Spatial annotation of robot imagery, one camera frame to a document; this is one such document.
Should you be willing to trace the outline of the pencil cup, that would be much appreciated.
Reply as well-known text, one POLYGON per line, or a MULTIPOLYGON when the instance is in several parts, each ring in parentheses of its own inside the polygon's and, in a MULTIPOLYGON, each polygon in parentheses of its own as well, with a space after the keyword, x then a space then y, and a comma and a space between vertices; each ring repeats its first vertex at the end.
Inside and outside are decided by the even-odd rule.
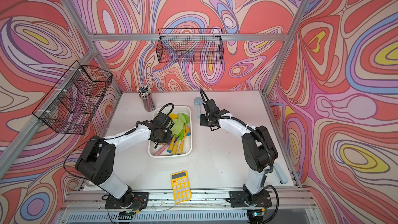
POLYGON ((142 100, 145 111, 147 112, 154 111, 156 105, 152 97, 151 88, 149 86, 141 86, 137 89, 137 93, 140 99, 142 100))

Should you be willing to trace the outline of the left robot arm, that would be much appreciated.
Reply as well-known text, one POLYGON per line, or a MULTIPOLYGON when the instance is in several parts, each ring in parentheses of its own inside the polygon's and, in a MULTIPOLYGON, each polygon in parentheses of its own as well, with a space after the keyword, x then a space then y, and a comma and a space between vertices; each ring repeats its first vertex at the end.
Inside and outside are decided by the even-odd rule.
POLYGON ((121 208, 128 208, 134 201, 134 195, 131 187, 114 172, 116 154, 145 141, 168 144, 172 140, 173 126, 170 116, 158 113, 153 120, 137 122, 129 131, 107 138, 94 136, 88 140, 76 161, 75 169, 105 190, 109 194, 108 198, 115 200, 121 208))

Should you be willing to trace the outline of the yellow calculator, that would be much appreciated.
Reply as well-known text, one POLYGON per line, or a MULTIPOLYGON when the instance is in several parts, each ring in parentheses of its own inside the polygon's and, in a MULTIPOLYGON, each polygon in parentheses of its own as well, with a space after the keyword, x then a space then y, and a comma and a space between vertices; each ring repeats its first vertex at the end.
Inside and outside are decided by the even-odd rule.
POLYGON ((180 204, 190 201, 192 198, 187 171, 177 172, 171 175, 171 184, 174 202, 180 204))

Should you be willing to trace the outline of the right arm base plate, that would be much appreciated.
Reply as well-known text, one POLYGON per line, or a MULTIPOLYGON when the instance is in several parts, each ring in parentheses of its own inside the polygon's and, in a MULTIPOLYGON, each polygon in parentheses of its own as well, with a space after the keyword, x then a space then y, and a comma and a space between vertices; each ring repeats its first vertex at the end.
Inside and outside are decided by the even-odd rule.
POLYGON ((230 191, 226 201, 229 202, 232 207, 269 208, 272 206, 271 197, 267 190, 262 190, 255 195, 252 195, 248 191, 230 191))

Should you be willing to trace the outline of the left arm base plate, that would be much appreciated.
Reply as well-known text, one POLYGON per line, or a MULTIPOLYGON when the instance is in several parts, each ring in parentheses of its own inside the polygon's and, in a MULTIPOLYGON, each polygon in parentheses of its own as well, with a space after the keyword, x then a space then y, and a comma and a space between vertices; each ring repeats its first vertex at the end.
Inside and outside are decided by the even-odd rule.
POLYGON ((147 207, 149 192, 127 191, 122 198, 117 199, 112 195, 106 196, 105 209, 135 209, 147 207))

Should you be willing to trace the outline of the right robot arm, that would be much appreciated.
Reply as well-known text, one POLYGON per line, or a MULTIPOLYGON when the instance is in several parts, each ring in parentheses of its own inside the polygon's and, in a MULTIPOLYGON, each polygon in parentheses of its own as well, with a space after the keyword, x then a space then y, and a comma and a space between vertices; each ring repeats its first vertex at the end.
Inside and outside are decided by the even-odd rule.
POLYGON ((252 127, 234 117, 227 110, 220 110, 214 100, 204 100, 205 114, 200 117, 200 125, 209 127, 211 131, 224 129, 241 139, 244 157, 250 168, 242 190, 229 192, 226 199, 232 207, 263 207, 272 206, 265 180, 273 173, 274 161, 278 151, 272 141, 269 131, 264 126, 252 127))

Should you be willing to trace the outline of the light blue stapler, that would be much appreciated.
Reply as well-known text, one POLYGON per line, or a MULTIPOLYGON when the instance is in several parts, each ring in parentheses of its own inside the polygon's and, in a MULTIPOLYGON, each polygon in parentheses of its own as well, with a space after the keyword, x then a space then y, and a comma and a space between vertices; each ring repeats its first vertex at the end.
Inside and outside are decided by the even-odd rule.
POLYGON ((273 173, 281 185, 288 183, 288 178, 284 174, 282 167, 278 163, 273 164, 273 173))

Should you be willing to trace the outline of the light blue shovel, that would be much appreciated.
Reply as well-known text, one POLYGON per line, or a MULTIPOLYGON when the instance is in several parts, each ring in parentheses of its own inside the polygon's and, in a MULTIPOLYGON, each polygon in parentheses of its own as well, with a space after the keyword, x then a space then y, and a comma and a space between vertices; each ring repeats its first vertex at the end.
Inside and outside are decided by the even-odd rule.
POLYGON ((201 108, 203 106, 203 99, 201 97, 199 97, 199 96, 196 97, 194 99, 194 104, 195 104, 195 106, 197 108, 197 118, 200 119, 200 117, 201 117, 201 108))

